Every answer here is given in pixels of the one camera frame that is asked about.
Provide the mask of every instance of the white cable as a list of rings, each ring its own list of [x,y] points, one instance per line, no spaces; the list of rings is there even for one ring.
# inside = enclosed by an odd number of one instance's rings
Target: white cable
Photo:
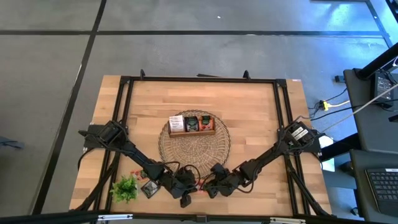
[[[378,98],[382,97],[384,94],[390,92],[391,90],[393,90],[395,87],[397,87],[398,84],[395,84],[393,87],[391,87],[390,89],[384,91],[384,93],[381,93],[380,95],[378,95],[377,97],[373,98],[371,101],[367,102],[365,105],[363,105],[362,107],[360,107],[358,110],[354,111],[353,113],[351,113],[350,115],[348,115],[347,117],[337,121],[336,123],[332,124],[331,126],[327,127],[325,130],[321,131],[321,133],[324,133],[327,129],[334,127],[335,125],[341,123],[342,121],[346,120],[347,118],[349,118],[350,116],[360,112],[363,108],[367,107],[368,105],[370,105],[371,103],[373,103],[373,101],[377,100]]]
[[[346,104],[346,103],[348,103],[348,102],[349,102],[349,100],[347,100],[346,102],[342,102],[342,103],[340,103],[340,104],[337,104],[337,105],[331,105],[331,104],[329,104],[328,107],[338,107],[338,106],[342,106],[342,105],[344,105],[344,104]]]

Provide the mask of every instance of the wooden table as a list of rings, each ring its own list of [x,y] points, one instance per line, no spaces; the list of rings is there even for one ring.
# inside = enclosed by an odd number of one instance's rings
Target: wooden table
[[[93,123],[105,124],[111,120],[120,76],[104,76]],[[292,114],[308,116],[302,83],[287,80]],[[280,89],[284,123],[287,115]],[[277,140],[278,128],[272,85],[262,83],[208,83],[208,82],[134,82],[129,109],[130,140],[148,157],[160,161],[158,138],[169,116],[183,110],[204,110],[215,114],[226,124],[231,135],[231,152],[225,167],[235,168],[245,160],[255,158],[268,150]],[[98,182],[104,150],[95,149],[82,160],[73,191],[70,208],[79,206]],[[312,154],[302,153],[305,183],[317,202],[331,212],[320,163]],[[122,175],[141,169],[130,158],[122,156],[119,181]],[[100,208],[104,208],[108,186],[104,187]],[[296,186],[298,210],[303,213],[300,191]],[[277,158],[262,169],[250,194],[235,191],[229,197],[209,198],[205,192],[190,194],[192,203],[180,208],[179,200],[163,188],[151,199],[142,192],[129,204],[113,202],[112,212],[208,214],[208,215],[262,215],[291,216],[285,164]]]

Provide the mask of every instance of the green plant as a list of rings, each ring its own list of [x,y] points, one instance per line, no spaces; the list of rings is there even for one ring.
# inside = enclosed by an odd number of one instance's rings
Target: green plant
[[[132,175],[128,178],[122,176],[120,182],[113,184],[111,192],[116,197],[116,202],[125,200],[129,203],[131,199],[137,198],[137,179]]]

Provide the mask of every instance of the computer keyboard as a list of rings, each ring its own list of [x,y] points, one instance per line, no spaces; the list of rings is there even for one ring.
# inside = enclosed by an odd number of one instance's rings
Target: computer keyboard
[[[379,212],[398,217],[398,168],[367,169]]]

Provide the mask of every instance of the small plant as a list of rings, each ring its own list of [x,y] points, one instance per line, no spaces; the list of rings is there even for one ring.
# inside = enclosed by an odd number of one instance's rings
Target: small plant
[[[120,182],[113,184],[111,192],[116,197],[116,202],[125,200],[129,203],[131,199],[137,198],[137,179],[132,175],[129,178],[122,176]]]

